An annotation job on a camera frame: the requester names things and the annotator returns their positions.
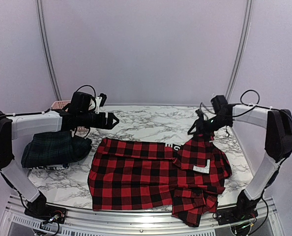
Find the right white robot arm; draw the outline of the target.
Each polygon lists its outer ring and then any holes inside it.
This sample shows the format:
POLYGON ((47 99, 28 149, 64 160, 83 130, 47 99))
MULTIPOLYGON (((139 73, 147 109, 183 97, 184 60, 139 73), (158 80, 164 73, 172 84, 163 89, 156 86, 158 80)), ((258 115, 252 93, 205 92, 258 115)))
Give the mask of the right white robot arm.
POLYGON ((261 198, 263 191, 274 182, 281 162, 292 153, 292 113, 288 109, 238 103, 217 104, 214 108, 214 112, 209 112, 212 114, 210 118, 198 108, 198 119, 188 132, 207 134, 225 126, 231 127, 236 122, 265 129, 262 162, 253 179, 239 195, 246 201, 239 203, 232 210, 232 216, 236 220, 243 220, 251 213, 249 203, 261 198))

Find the dark green plaid garment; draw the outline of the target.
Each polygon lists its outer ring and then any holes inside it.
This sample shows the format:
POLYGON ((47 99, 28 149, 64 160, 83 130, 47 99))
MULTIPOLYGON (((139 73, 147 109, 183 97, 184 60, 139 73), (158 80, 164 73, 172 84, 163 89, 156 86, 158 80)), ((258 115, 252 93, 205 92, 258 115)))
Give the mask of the dark green plaid garment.
POLYGON ((31 169, 78 162, 90 153, 91 144, 91 139, 72 136, 70 131, 35 134, 24 149, 21 165, 31 169))

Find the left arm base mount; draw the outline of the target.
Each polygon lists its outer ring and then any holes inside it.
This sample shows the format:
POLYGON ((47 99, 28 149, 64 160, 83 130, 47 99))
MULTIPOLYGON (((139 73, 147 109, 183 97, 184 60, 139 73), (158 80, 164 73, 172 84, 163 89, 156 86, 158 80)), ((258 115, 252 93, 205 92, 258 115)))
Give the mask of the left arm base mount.
POLYGON ((41 192, 39 192, 37 198, 32 202, 26 200, 26 203, 24 203, 22 195, 20 195, 20 199, 25 208, 25 215, 44 220, 46 222, 56 221, 59 224, 63 224, 65 222, 67 209, 47 204, 47 199, 41 192))

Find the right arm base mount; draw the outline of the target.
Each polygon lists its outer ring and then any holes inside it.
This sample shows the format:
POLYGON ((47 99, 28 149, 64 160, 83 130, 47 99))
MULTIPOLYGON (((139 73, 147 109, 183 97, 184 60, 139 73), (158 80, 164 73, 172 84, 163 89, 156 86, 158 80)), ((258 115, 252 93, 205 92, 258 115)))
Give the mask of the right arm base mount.
POLYGON ((238 195, 236 205, 224 209, 218 209, 213 213, 213 218, 219 225, 236 223, 243 220, 255 219, 258 216, 257 204, 261 198, 248 199, 244 190, 238 195))

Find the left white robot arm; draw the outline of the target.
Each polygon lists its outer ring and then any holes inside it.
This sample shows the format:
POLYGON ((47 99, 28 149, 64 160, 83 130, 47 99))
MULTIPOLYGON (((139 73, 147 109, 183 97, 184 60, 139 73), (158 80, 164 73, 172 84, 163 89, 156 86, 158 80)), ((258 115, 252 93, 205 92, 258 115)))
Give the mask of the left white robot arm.
POLYGON ((37 187, 29 180, 27 171, 19 165, 18 154, 38 133, 72 130, 77 127, 111 130, 119 119, 114 113, 82 113, 73 115, 65 111, 26 114, 4 114, 0 111, 0 172, 19 191, 26 200, 33 202, 31 210, 39 218, 46 219, 51 208, 42 200, 37 187))

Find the red black plaid garment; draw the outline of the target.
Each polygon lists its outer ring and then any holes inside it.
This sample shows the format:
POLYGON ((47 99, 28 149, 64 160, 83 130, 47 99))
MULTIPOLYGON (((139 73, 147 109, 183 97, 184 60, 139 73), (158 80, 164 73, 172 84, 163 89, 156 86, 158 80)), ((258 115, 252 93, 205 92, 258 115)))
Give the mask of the red black plaid garment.
POLYGON ((194 136, 182 145, 104 138, 91 164, 88 187, 93 210, 172 207, 190 227, 214 213, 225 180, 232 175, 213 136, 194 136))

